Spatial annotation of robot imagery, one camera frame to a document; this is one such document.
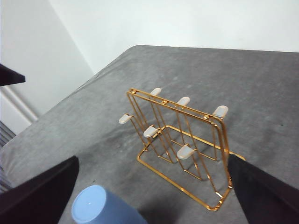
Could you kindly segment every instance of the gray bed sheet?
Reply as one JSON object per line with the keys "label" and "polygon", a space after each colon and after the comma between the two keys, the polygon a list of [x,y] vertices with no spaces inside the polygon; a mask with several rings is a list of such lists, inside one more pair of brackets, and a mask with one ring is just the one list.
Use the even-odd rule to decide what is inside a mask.
{"label": "gray bed sheet", "polygon": [[71,204],[100,184],[137,208],[149,223],[247,223],[234,191],[207,211],[135,160],[142,144],[118,119],[132,109],[134,87],[212,113],[227,105],[230,149],[299,188],[299,53],[138,45],[129,48],[1,150],[17,186],[61,161],[79,158],[78,179],[60,223],[74,223]]}

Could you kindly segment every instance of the white wall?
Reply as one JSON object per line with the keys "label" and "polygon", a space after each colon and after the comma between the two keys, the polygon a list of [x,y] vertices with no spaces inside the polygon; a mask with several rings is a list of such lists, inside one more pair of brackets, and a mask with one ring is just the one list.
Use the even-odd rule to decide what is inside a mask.
{"label": "white wall", "polygon": [[50,0],[96,73],[137,44],[299,52],[298,0]]}
{"label": "white wall", "polygon": [[1,0],[1,63],[27,79],[1,120],[19,133],[137,44],[299,52],[298,21],[298,0]]}
{"label": "white wall", "polygon": [[26,76],[1,88],[1,121],[16,134],[93,75],[47,0],[1,0],[1,63]]}

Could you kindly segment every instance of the black object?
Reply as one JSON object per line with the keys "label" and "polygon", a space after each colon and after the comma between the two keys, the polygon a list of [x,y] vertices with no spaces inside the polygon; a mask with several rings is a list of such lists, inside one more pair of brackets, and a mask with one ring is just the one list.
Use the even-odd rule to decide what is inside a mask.
{"label": "black object", "polygon": [[0,223],[56,224],[73,191],[79,161],[73,156],[0,195]]}
{"label": "black object", "polygon": [[229,156],[228,171],[250,224],[299,223],[299,190],[235,155]]}
{"label": "black object", "polygon": [[24,83],[25,76],[0,64],[0,86]]}

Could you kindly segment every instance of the radiator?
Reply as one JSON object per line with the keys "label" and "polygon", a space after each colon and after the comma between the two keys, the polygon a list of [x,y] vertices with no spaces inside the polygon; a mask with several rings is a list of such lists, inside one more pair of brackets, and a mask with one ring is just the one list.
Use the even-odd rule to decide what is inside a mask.
{"label": "radiator", "polygon": [[[15,134],[8,127],[6,127],[2,122],[0,122],[0,150],[6,143],[8,143],[11,139],[13,139],[14,136]],[[11,188],[12,188],[11,184],[6,177],[4,170],[0,166],[0,194],[10,190]]]}

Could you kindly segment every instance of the wire frame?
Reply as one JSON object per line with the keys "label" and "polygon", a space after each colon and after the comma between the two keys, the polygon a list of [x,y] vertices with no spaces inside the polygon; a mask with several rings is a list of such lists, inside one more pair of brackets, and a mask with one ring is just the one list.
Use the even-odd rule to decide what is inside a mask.
{"label": "wire frame", "polygon": [[[239,158],[245,160],[244,157],[229,150],[227,132],[223,119],[137,89],[130,89],[129,91],[127,91],[127,97],[129,98],[130,104],[135,113],[135,115],[132,116],[134,117],[134,119],[131,119],[131,122],[144,145],[143,149],[137,155],[137,160],[141,164],[155,172],[157,175],[180,189],[189,197],[197,201],[199,204],[203,205],[206,209],[217,211],[223,205],[226,197],[232,189],[232,181],[227,168],[228,155],[234,154]],[[151,108],[142,107],[140,103],[138,103],[138,101],[149,102]],[[168,124],[166,122],[165,116],[168,113],[164,113],[162,109],[163,111],[169,110],[175,113],[174,123],[176,123],[176,126],[173,124]],[[154,122],[157,126],[155,127],[157,129],[157,133],[150,138],[146,138],[145,141],[140,132],[143,133],[149,126],[154,126],[151,124],[153,122],[152,120],[149,121],[146,119],[146,115],[148,113],[154,115]],[[212,140],[207,140],[194,134],[192,125],[197,123],[203,123],[210,126]],[[179,140],[171,137],[170,132],[174,131],[179,134]],[[153,142],[155,140],[157,140],[158,143],[160,143],[160,145],[162,146],[162,149],[164,149],[162,153],[158,152],[157,147],[154,146]],[[212,147],[213,155],[207,155],[206,153],[200,151],[198,148],[199,143],[203,143],[207,146]],[[194,154],[190,156],[190,160],[194,165],[195,172],[192,172],[189,168],[183,165],[182,161],[177,156],[173,144],[180,147],[188,146],[194,148]],[[217,158],[218,150],[221,153],[220,158]],[[217,204],[209,205],[208,203],[197,197],[194,193],[188,191],[185,187],[178,184],[170,177],[162,173],[160,170],[154,168],[142,159],[142,156],[145,153],[152,152],[155,153],[158,158],[163,159],[170,165],[175,166],[178,164],[183,172],[191,175],[199,181],[201,181],[203,177],[206,176],[208,178],[208,181],[210,182],[210,186],[213,189],[213,192],[218,196],[219,200]],[[221,194],[217,189],[215,181],[210,175],[205,159],[209,159],[214,162],[222,161],[224,175],[227,182],[224,193]]]}

